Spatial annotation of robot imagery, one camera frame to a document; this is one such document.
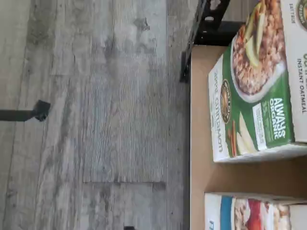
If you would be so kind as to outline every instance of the black metal leg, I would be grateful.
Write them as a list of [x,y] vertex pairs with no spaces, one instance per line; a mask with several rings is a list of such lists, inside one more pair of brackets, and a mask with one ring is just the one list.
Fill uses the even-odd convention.
[[33,117],[39,121],[44,121],[49,113],[50,104],[39,100],[33,110],[0,110],[0,121],[20,121],[24,122]]
[[242,22],[222,22],[230,0],[220,0],[211,9],[211,0],[200,0],[196,9],[187,48],[181,55],[180,82],[189,82],[193,45],[228,46]]

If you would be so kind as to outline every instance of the oatmeal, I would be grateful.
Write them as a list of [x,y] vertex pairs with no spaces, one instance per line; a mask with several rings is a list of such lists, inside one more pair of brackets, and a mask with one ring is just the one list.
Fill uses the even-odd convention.
[[280,0],[264,0],[240,28],[234,42],[232,62],[238,86],[248,95],[258,93],[273,76],[276,65],[284,61]]
[[205,194],[205,230],[303,230],[306,212],[305,200],[290,197]]

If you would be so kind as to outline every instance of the floor plank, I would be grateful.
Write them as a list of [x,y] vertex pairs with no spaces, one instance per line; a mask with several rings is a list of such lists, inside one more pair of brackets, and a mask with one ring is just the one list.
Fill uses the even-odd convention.
[[57,1],[52,75],[89,76],[92,18],[92,0]]
[[[0,0],[1,109],[16,109],[18,106],[29,7],[29,0]],[[10,178],[14,128],[14,122],[0,122],[0,230],[3,227],[7,185]]]
[[83,172],[85,79],[53,76],[45,129],[35,230],[78,230]]
[[[18,109],[31,110],[38,100],[49,99],[54,2],[31,2]],[[4,229],[34,228],[44,126],[36,119],[16,124]]]
[[164,183],[88,183],[80,230],[166,230]]
[[171,1],[167,9],[167,229],[189,228],[189,85],[180,83],[181,52],[186,48],[196,1]]
[[85,182],[164,181],[165,33],[165,0],[95,2]]

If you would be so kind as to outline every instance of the cardboard shelf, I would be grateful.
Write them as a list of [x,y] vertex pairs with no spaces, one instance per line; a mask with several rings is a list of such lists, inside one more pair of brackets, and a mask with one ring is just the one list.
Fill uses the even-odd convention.
[[190,229],[204,230],[204,192],[307,198],[307,157],[245,164],[213,162],[208,73],[224,46],[194,46],[191,56]]

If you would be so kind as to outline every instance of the oatmeal box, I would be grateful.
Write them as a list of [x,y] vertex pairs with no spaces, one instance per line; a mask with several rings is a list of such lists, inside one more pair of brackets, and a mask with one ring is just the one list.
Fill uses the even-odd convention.
[[285,197],[205,194],[205,230],[305,230],[307,205]]
[[307,154],[307,0],[261,0],[209,74],[213,159]]

